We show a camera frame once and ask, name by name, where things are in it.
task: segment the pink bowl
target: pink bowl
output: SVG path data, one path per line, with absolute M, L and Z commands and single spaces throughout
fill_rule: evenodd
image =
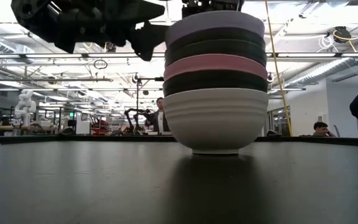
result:
M 164 79 L 200 70 L 235 70 L 267 79 L 266 68 L 249 58 L 226 54 L 204 54 L 180 59 L 165 69 Z

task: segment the stack of bowls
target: stack of bowls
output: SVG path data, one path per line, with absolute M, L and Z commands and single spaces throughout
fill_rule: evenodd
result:
M 196 154 L 237 154 L 260 134 L 268 104 L 265 27 L 236 11 L 186 17 L 165 36 L 168 125 Z

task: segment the white shirt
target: white shirt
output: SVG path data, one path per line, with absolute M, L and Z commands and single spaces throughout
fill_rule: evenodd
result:
M 163 118 L 164 118 L 164 111 L 158 112 L 158 130 L 160 133 L 164 132 L 164 125 L 163 125 Z

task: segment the table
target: table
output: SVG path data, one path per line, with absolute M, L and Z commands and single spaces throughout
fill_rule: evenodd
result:
M 255 142 L 0 145 L 0 223 L 358 223 L 358 147 Z

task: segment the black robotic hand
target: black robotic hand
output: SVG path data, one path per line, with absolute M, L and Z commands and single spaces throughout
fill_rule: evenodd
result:
M 186 17 L 215 10 L 240 11 L 244 0 L 182 3 L 182 17 Z M 77 42 L 123 47 L 129 41 L 136 55 L 150 61 L 168 29 L 149 22 L 162 16 L 165 8 L 143 0 L 12 0 L 11 7 L 21 26 L 68 53 L 73 53 Z M 143 28 L 136 29 L 141 22 Z

